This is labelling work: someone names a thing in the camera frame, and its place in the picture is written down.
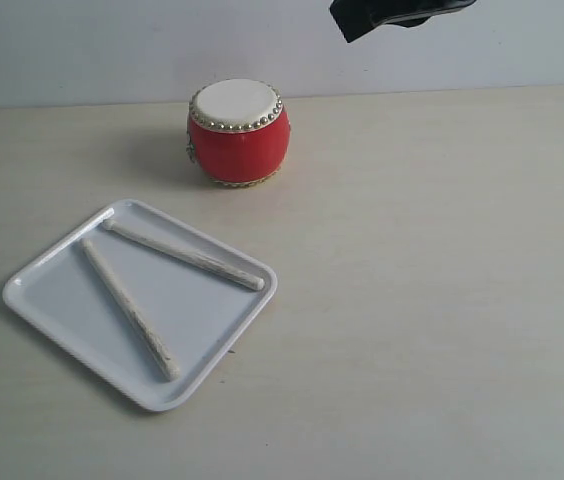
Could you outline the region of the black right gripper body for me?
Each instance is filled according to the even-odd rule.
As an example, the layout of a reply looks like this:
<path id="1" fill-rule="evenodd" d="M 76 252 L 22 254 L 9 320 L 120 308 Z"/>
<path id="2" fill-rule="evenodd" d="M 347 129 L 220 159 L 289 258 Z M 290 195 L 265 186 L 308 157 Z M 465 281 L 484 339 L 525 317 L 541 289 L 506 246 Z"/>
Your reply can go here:
<path id="1" fill-rule="evenodd" d="M 396 25 L 413 28 L 431 17 L 459 12 L 475 0 L 385 0 L 372 1 L 369 15 L 374 26 Z"/>

